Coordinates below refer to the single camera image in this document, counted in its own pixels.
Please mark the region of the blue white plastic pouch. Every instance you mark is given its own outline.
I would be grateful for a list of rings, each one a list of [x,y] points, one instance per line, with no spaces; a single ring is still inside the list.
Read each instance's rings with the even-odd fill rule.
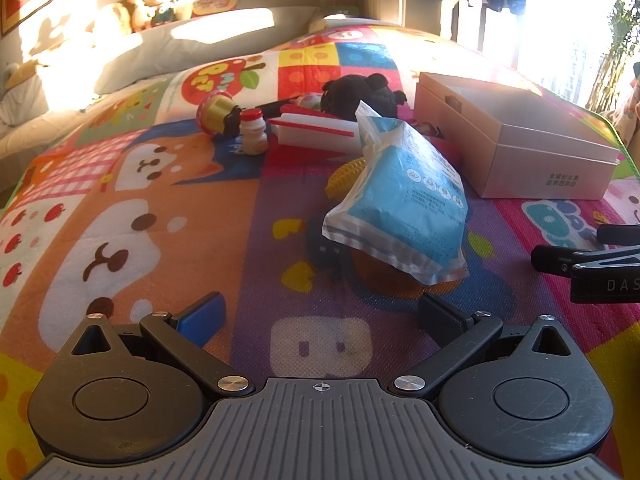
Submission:
[[[408,122],[363,102],[356,119],[366,166],[324,217],[322,235],[426,286],[466,278],[469,206],[460,174]]]

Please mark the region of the yellow toy corn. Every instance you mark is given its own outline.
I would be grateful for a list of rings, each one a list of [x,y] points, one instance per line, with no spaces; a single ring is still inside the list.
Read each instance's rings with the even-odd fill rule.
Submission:
[[[326,196],[330,200],[344,200],[366,167],[367,162],[363,157],[345,162],[338,167],[326,182],[324,188]]]

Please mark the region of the small white red-capped bottle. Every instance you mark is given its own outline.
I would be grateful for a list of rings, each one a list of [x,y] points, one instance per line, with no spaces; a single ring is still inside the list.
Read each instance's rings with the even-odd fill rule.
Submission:
[[[242,150],[245,155],[257,156],[268,150],[267,124],[260,108],[248,108],[240,114]]]

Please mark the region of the red white plush rocket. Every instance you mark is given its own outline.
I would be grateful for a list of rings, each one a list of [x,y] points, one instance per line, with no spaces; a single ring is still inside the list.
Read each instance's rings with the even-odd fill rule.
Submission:
[[[292,112],[283,112],[268,122],[281,145],[349,155],[362,153],[356,122]]]

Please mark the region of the black plush toy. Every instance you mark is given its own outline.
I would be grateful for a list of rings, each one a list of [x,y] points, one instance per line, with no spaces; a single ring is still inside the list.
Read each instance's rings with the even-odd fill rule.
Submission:
[[[322,87],[320,110],[334,117],[356,120],[356,110],[363,102],[383,117],[398,117],[398,107],[407,103],[404,92],[390,90],[386,77],[346,75],[330,80]]]

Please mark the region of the pink cardboard box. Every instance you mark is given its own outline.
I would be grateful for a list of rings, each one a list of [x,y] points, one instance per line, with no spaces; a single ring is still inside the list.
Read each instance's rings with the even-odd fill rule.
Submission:
[[[460,172],[483,198],[600,200],[620,149],[533,91],[423,73],[414,118],[461,153]]]

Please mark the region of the colourful cartoon play mat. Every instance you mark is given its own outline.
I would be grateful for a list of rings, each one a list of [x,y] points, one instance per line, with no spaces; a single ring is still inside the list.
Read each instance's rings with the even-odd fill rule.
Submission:
[[[460,174],[469,275],[426,286],[322,235],[324,188],[358,155],[281,145],[268,120],[382,74]],[[483,198],[461,153],[414,118],[423,73],[530,90],[620,149],[600,200]],[[268,150],[210,136],[225,91],[260,108]],[[602,117],[488,55],[424,32],[342,26],[116,94],[38,156],[1,218],[6,479],[634,479],[639,303],[574,304],[537,245],[590,252],[639,224],[639,171]],[[198,347],[176,315],[210,292]],[[439,347],[424,292],[473,326]]]

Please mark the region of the potted bamboo plant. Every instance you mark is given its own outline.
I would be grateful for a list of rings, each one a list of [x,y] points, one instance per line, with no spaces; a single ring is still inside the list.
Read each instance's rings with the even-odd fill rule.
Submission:
[[[608,21],[610,46],[602,58],[587,101],[588,110],[597,113],[614,107],[620,78],[639,49],[639,0],[614,0]]]

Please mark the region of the plush toys on sofa back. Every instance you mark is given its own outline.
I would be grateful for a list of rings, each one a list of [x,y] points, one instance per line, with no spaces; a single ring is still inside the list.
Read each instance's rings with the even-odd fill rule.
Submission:
[[[163,24],[188,20],[195,0],[117,0],[98,11],[88,27],[95,35],[126,36]]]

